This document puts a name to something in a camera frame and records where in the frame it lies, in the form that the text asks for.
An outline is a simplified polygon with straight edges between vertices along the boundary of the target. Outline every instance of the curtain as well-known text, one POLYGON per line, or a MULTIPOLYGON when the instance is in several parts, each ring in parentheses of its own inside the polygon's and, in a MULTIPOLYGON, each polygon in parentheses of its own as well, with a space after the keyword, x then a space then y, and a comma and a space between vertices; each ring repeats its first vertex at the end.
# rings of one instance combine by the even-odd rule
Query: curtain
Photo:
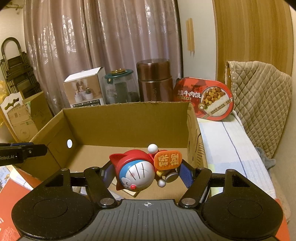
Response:
POLYGON ((63 81, 105 67, 106 73, 149 58, 168 58, 181 77, 174 0, 25 0, 27 54, 56 114, 69 107, 63 81))

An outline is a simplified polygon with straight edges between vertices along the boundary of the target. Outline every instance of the transparent jar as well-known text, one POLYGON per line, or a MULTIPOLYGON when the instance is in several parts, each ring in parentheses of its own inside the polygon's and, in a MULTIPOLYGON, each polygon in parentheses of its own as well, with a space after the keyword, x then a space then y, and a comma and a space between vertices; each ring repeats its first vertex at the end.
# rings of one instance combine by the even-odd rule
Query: transparent jar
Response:
POLYGON ((107 104, 139 102, 139 90, 131 69, 117 69, 105 75, 104 90, 107 104))

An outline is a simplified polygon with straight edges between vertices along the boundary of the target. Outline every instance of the toy figurine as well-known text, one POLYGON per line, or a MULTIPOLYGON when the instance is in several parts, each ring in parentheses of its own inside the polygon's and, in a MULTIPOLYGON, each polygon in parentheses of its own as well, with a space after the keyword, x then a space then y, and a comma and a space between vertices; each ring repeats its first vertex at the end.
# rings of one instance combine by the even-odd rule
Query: toy figurine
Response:
POLYGON ((115 167, 116 190, 140 192, 148 188, 154 179, 159 187, 164 187, 167 182, 178 177, 175 168, 182 161, 179 151, 159 151, 155 144, 151 144, 148 146, 148 152, 134 149, 109 156, 115 167))

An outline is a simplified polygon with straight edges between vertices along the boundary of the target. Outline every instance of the metal screw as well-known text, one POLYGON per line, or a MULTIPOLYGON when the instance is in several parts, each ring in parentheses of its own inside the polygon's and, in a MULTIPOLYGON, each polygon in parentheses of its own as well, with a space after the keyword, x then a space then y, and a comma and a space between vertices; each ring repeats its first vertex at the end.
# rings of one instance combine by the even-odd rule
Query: metal screw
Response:
POLYGON ((101 199, 101 201, 100 201, 100 203, 102 203, 102 204, 105 205, 105 206, 112 205, 114 202, 115 202, 114 199, 109 198, 109 197, 103 198, 103 199, 101 199))
POLYGON ((195 200, 193 198, 187 197, 183 198, 181 203, 183 203, 186 206, 193 205, 195 203, 195 200))

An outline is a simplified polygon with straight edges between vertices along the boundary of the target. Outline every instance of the orange plaque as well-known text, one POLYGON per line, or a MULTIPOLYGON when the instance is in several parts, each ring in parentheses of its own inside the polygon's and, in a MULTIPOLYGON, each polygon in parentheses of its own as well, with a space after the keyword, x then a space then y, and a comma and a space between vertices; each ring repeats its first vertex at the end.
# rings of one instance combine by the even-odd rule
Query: orange plaque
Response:
POLYGON ((160 151, 154 156, 154 167, 160 171, 175 169, 181 165, 181 162, 182 154, 177 150, 160 151))

